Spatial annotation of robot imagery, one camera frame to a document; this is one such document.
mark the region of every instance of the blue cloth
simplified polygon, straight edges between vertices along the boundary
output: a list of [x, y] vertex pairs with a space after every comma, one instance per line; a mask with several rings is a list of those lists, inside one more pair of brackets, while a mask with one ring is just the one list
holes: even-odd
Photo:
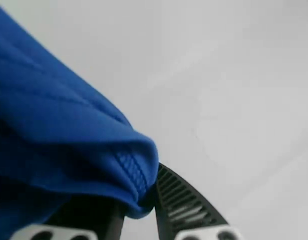
[[0, 240], [73, 194], [121, 200], [140, 218], [157, 171], [155, 144], [0, 9]]

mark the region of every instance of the slotted plastic piece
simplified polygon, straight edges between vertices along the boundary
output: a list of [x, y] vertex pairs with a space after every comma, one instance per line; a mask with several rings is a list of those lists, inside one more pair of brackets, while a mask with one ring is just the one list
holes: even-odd
[[160, 240], [174, 239], [181, 230], [227, 224], [206, 198], [161, 163], [156, 192], [155, 209]]

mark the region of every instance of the white surface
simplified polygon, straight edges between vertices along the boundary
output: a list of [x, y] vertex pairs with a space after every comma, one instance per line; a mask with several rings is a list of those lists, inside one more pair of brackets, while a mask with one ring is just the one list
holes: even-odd
[[93, 231], [87, 231], [85, 229], [67, 228], [67, 227], [55, 227], [49, 225], [32, 224], [19, 231], [15, 232], [10, 240], [31, 240], [36, 234], [42, 232], [52, 233], [51, 240], [72, 240], [78, 236], [85, 236], [88, 240], [100, 240], [97, 238]]
[[0, 3], [246, 239], [308, 238], [308, 0]]
[[193, 238], [197, 240], [222, 240], [225, 238], [224, 234], [231, 236], [234, 240], [244, 240], [244, 237], [240, 234], [239, 230], [229, 225], [183, 230], [176, 235], [175, 240], [190, 240]]

